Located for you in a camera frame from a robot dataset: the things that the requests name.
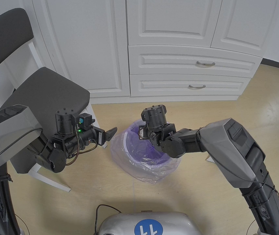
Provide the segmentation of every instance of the wooden floor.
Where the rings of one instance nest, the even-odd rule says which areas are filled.
[[[154,103],[93,105],[103,129],[123,131]],[[199,128],[232,117],[255,138],[266,154],[265,164],[279,191],[279,69],[260,65],[237,101],[167,102],[167,120],[176,128]],[[218,167],[205,161],[207,153],[186,154],[172,174],[150,185],[132,178],[112,160],[110,146],[80,155],[59,174],[47,173],[68,185],[67,193],[17,174],[9,165],[15,212],[28,225],[31,235],[93,234],[95,209],[109,204],[122,212],[178,211],[195,221],[204,235],[246,234],[254,220],[238,189]],[[115,211],[99,210],[99,224]],[[23,223],[20,226],[26,231]],[[256,223],[248,234],[257,232]]]

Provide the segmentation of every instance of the robotic arm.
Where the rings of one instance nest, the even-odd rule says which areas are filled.
[[[0,234],[20,235],[12,206],[7,173],[7,161],[24,147],[32,152],[36,162],[55,173],[61,172],[90,143],[103,145],[117,131],[107,132],[92,125],[95,121],[87,113],[78,115],[63,108],[55,114],[57,132],[48,139],[30,108],[14,105],[0,110]],[[67,158],[75,159],[66,164]]]
[[[144,109],[141,116],[146,124],[139,127],[139,138],[149,139],[172,158],[207,151],[230,184],[242,192],[258,234],[279,235],[279,195],[263,162],[266,156],[248,131],[231,118],[176,131],[165,114],[164,105]]]

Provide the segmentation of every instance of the chair seat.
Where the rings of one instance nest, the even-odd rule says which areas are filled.
[[[1,109],[15,104],[28,106],[49,138],[56,132],[55,112],[71,108],[80,113],[89,104],[89,92],[58,73],[42,67],[33,73],[6,100]],[[31,152],[24,148],[10,159],[17,173],[28,173],[35,165]]]

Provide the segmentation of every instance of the dark baseboard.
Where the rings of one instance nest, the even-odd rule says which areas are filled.
[[[276,62],[276,61],[273,61],[270,59],[266,59],[266,58],[262,59],[261,64],[279,68],[279,62]]]

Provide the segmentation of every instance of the cabinet panel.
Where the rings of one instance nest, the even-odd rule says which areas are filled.
[[[279,0],[222,0],[211,47],[263,56]]]
[[[130,45],[130,74],[207,74],[253,77],[262,58],[214,48]]]
[[[213,75],[130,75],[131,96],[241,95],[249,81]]]
[[[210,47],[222,0],[127,0],[130,45]]]
[[[125,0],[32,0],[61,75],[95,96],[130,95]]]

